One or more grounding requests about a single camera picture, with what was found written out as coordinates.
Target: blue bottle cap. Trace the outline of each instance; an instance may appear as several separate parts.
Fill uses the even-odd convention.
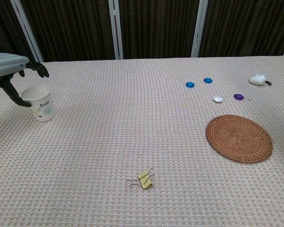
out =
[[[210,78],[205,78],[204,79],[204,82],[207,83],[207,84],[210,84],[213,80],[210,79]]]
[[[195,86],[195,84],[193,82],[187,82],[186,83],[186,87],[192,88],[194,86]]]
[[[235,94],[234,97],[235,97],[235,99],[238,99],[238,100],[244,99],[244,96],[241,95],[241,94]]]

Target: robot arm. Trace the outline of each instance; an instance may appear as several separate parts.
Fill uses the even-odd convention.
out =
[[[40,77],[49,77],[46,67],[38,62],[29,62],[24,56],[10,53],[0,53],[0,87],[17,105],[31,107],[31,104],[22,100],[14,86],[10,83],[16,72],[24,77],[24,69],[36,70]]]

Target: purple bottle cap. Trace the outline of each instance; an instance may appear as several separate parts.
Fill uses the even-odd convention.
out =
[[[235,97],[235,99],[238,99],[238,100],[244,99],[244,96],[241,95],[241,94],[235,94],[234,97]]]

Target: bottle cap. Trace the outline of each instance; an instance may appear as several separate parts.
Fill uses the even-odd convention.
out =
[[[221,103],[223,102],[223,97],[222,96],[215,96],[213,97],[213,101],[216,103]]]
[[[195,86],[195,84],[193,82],[187,82],[186,83],[186,87],[192,88],[194,86]]]
[[[235,99],[238,99],[238,100],[244,99],[244,96],[241,95],[241,94],[235,94],[234,97],[235,97]]]
[[[210,78],[205,78],[205,79],[204,79],[204,82],[207,83],[207,84],[212,83],[212,81],[213,81],[213,80],[210,79]]]

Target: white object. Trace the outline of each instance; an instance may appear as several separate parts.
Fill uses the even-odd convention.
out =
[[[0,77],[19,72],[26,67],[29,59],[11,53],[0,53]]]
[[[213,97],[213,101],[215,103],[221,103],[221,102],[223,102],[223,97],[222,96],[215,96],[215,97]]]
[[[265,84],[266,78],[264,75],[256,74],[249,79],[250,83],[255,85],[263,85]]]
[[[30,110],[38,121],[46,122],[55,117],[56,113],[49,87],[31,87],[24,91],[21,97],[32,105]]]

